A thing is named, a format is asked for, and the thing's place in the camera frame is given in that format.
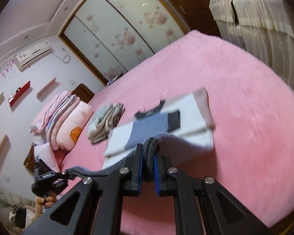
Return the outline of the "person's left hand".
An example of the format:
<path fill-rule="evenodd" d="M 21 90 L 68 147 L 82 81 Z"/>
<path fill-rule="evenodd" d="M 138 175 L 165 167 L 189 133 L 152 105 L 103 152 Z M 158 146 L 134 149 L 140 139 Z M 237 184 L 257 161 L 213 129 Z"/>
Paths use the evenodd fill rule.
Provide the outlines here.
<path fill-rule="evenodd" d="M 50 192 L 48 197 L 36 196 L 35 207 L 34 207 L 34 218 L 37 219 L 43 214 L 43 207 L 50 208 L 57 202 L 57 196 L 54 192 Z"/>

